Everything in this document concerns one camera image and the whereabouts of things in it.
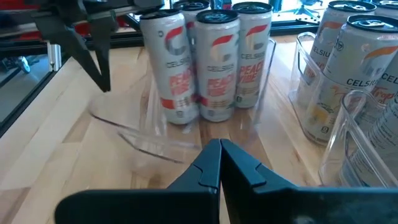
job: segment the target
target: pull tab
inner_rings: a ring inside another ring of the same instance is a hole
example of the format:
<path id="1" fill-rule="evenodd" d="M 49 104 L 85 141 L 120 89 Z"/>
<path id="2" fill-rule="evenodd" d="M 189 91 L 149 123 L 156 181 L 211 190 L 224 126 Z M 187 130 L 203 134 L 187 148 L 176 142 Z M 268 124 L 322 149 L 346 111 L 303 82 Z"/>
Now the pull tab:
<path id="1" fill-rule="evenodd" d="M 190 3 L 188 3 L 188 7 L 190 9 L 194 9 L 194 8 L 197 8 L 197 7 L 203 7 L 203 6 L 204 5 L 203 5 L 202 2 L 190 2 Z"/>
<path id="2" fill-rule="evenodd" d="M 356 11 L 365 11 L 366 8 L 364 6 L 359 6 L 357 4 L 345 4 L 343 9 L 355 9 Z"/>
<path id="3" fill-rule="evenodd" d="M 398 6 L 398 1 L 383 0 L 383 1 L 379 1 L 379 3 L 382 4 L 382 5 L 395 5 L 395 6 Z"/>
<path id="4" fill-rule="evenodd" d="M 379 20 L 367 20 L 367 21 L 359 21 L 359 24 L 363 27 L 371 27 L 371 28 L 382 28 L 386 24 Z"/>

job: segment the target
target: clear acrylic bin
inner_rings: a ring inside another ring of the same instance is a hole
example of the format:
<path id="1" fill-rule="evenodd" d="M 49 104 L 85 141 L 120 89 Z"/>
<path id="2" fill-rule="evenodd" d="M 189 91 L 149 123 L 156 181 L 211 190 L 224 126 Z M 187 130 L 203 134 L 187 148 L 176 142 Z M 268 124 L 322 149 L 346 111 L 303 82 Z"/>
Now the clear acrylic bin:
<path id="1" fill-rule="evenodd" d="M 257 104 L 245 110 L 235 108 L 227 121 L 212 123 L 198 118 L 184 125 L 168 123 L 150 65 L 146 74 L 127 92 L 103 93 L 91 100 L 88 110 L 121 153 L 130 158 L 132 171 L 144 177 L 157 177 L 167 185 L 190 165 L 212 138 L 209 132 L 217 132 L 218 128 L 222 132 L 227 127 L 229 136 L 219 138 L 230 138 L 241 147 L 250 145 L 262 112 L 275 47 L 275 41 L 270 39 Z"/>
<path id="2" fill-rule="evenodd" d="M 351 91 L 343 97 L 341 108 L 323 156 L 319 175 L 323 185 L 344 187 L 398 187 L 366 132 L 384 109 L 366 91 Z"/>
<path id="3" fill-rule="evenodd" d="M 348 88 L 330 80 L 310 57 L 315 34 L 297 36 L 295 59 L 290 79 L 289 99 L 306 137 L 326 146 Z"/>

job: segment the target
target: nutrition label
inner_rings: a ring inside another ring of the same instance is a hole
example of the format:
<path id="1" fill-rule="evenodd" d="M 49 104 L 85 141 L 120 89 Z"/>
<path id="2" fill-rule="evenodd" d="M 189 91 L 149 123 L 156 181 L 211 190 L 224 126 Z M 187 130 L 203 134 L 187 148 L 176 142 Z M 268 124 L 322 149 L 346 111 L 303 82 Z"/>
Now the nutrition label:
<path id="1" fill-rule="evenodd" d="M 387 108 L 382 112 L 381 117 L 377 119 L 374 126 L 368 132 L 368 138 L 371 144 L 383 160 L 387 162 L 391 160 L 388 157 L 395 156 L 391 165 L 396 164 L 398 159 L 397 122 L 398 97 L 395 97 L 394 101 L 388 104 Z"/>
<path id="2" fill-rule="evenodd" d="M 373 145 L 379 157 L 389 168 L 389 170 L 397 176 L 398 174 L 398 97 L 390 101 L 380 117 L 372 125 L 367 133 L 370 143 Z M 376 173 L 369 165 L 369 161 L 358 150 L 349 158 L 353 165 L 353 169 L 358 174 L 363 185 L 371 187 L 381 186 L 381 181 Z"/>

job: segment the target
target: white can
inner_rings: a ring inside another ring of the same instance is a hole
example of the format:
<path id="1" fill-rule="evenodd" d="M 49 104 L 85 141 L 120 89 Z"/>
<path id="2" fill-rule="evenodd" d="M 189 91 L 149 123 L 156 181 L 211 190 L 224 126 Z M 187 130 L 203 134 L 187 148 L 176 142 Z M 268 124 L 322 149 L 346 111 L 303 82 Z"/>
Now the white can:
<path id="1" fill-rule="evenodd" d="M 341 28 L 323 72 L 326 78 L 305 115 L 303 128 L 317 142 L 328 142 L 341 97 L 354 89 L 371 91 L 381 78 L 398 49 L 397 24 L 388 17 L 356 15 Z"/>
<path id="2" fill-rule="evenodd" d="M 238 108 L 250 108 L 259 98 L 272 6 L 263 2 L 241 2 L 235 4 L 233 10 L 239 13 L 241 22 L 235 103 Z"/>
<path id="3" fill-rule="evenodd" d="M 373 1 L 377 6 L 376 15 L 398 19 L 398 1 Z M 392 59 L 372 94 L 379 103 L 387 104 L 398 92 L 398 54 Z"/>
<path id="4" fill-rule="evenodd" d="M 332 1 L 329 3 L 323 14 L 310 52 L 311 58 L 321 71 L 326 66 L 341 26 L 347 22 L 347 18 L 356 14 L 372 15 L 375 9 L 375 5 L 360 1 Z M 315 78 L 315 72 L 306 67 L 303 75 L 304 78 L 300 80 L 297 89 L 297 101 L 300 106 L 306 108 L 315 88 L 311 85 Z"/>
<path id="5" fill-rule="evenodd" d="M 391 100 L 381 113 L 380 117 L 373 124 L 366 134 L 369 142 L 373 146 L 375 152 L 387 166 L 393 176 L 398 177 L 398 96 Z M 383 166 L 373 167 L 365 158 L 364 154 L 355 151 L 349 158 L 351 167 L 355 171 L 360 182 L 364 186 L 382 187 L 383 185 L 393 185 L 392 181 L 385 175 L 388 171 L 383 170 Z M 383 180 L 377 176 L 377 172 L 383 174 Z M 342 167 L 340 172 L 341 178 L 348 183 L 354 182 L 353 177 L 349 174 L 347 164 Z"/>
<path id="6" fill-rule="evenodd" d="M 173 4 L 174 9 L 180 9 L 185 19 L 188 41 L 191 48 L 192 65 L 196 74 L 196 31 L 195 21 L 199 12 L 210 9 L 210 2 L 206 0 L 183 0 Z"/>
<path id="7" fill-rule="evenodd" d="M 398 18 L 398 1 L 391 0 L 373 0 L 373 4 L 377 6 L 376 15 Z"/>
<path id="8" fill-rule="evenodd" d="M 183 15 L 176 9 L 159 10 L 141 16 L 140 27 L 165 117 L 187 124 L 199 111 Z"/>
<path id="9" fill-rule="evenodd" d="M 234 110 L 238 13 L 222 9 L 200 12 L 195 28 L 200 114 L 209 121 L 224 121 L 232 116 Z"/>

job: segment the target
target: energy drink can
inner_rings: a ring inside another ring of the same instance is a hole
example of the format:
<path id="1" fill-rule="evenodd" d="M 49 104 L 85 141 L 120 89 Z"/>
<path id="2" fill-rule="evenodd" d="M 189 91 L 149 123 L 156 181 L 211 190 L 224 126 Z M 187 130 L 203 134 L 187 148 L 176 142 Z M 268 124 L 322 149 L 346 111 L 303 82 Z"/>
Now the energy drink can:
<path id="1" fill-rule="evenodd" d="M 383 16 L 348 18 L 326 64 L 325 78 L 305 115 L 307 136 L 326 144 L 340 109 L 340 99 L 350 90 L 371 91 L 398 49 L 398 20 Z"/>
<path id="2" fill-rule="evenodd" d="M 356 14 L 374 14 L 375 9 L 375 5 L 361 1 L 331 1 L 329 3 L 310 52 L 311 58 L 321 71 L 326 66 L 341 26 L 347 22 L 347 18 Z M 303 75 L 304 78 L 300 80 L 297 89 L 297 101 L 299 105 L 306 108 L 313 95 L 314 86 L 311 84 L 315 79 L 315 73 L 307 67 Z"/>
<path id="3" fill-rule="evenodd" d="M 188 40 L 191 48 L 192 65 L 196 74 L 196 32 L 195 21 L 199 12 L 210 9 L 210 2 L 206 0 L 183 0 L 173 4 L 174 9 L 181 10 L 185 19 L 185 26 L 187 28 Z"/>
<path id="4" fill-rule="evenodd" d="M 391 0 L 373 0 L 373 4 L 377 6 L 375 14 L 378 16 L 386 16 L 398 18 L 398 1 Z"/>
<path id="5" fill-rule="evenodd" d="M 375 14 L 398 19 L 398 1 L 376 0 L 373 4 L 377 6 Z M 398 54 L 392 59 L 386 71 L 372 90 L 376 101 L 386 105 L 393 99 L 398 92 Z M 364 133 L 369 131 L 381 110 L 372 105 L 365 105 L 361 114 L 356 118 L 356 122 Z"/>
<path id="6" fill-rule="evenodd" d="M 233 9 L 239 13 L 241 22 L 235 103 L 238 108 L 250 108 L 259 98 L 272 6 L 262 2 L 241 2 Z"/>
<path id="7" fill-rule="evenodd" d="M 200 12 L 197 30 L 197 62 L 200 114 L 219 122 L 234 110 L 238 67 L 238 13 L 214 9 Z"/>
<path id="8" fill-rule="evenodd" d="M 187 124 L 199 114 L 183 15 L 165 9 L 140 17 L 140 27 L 167 121 Z"/>
<path id="9" fill-rule="evenodd" d="M 398 1 L 373 1 L 376 15 L 398 19 Z M 387 104 L 398 91 L 398 54 L 392 59 L 372 94 L 379 103 Z"/>
<path id="10" fill-rule="evenodd" d="M 349 164 L 344 163 L 340 172 L 340 178 L 345 179 L 347 183 L 354 182 L 350 175 L 350 168 L 354 170 L 359 181 L 367 187 L 382 187 L 391 185 L 391 179 L 388 178 L 388 172 L 394 177 L 398 176 L 398 96 L 388 102 L 386 108 L 382 111 L 371 129 L 366 133 L 366 137 L 378 154 L 380 159 L 389 169 L 383 166 L 373 167 L 365 158 L 364 154 L 357 150 L 349 156 Z"/>

